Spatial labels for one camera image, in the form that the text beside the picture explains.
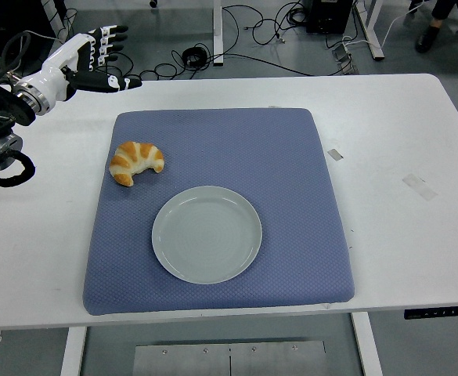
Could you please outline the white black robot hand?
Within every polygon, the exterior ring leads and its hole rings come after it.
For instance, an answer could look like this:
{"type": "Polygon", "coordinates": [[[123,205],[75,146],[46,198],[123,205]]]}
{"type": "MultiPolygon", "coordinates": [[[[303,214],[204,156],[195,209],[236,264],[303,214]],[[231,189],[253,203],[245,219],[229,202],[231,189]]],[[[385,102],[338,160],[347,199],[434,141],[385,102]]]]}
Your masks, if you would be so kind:
{"type": "Polygon", "coordinates": [[[102,71],[103,65],[123,49],[127,31],[126,26],[110,25],[76,34],[42,64],[40,71],[21,78],[13,91],[31,97],[46,112],[77,90],[113,93],[140,87],[138,78],[102,71]]]}

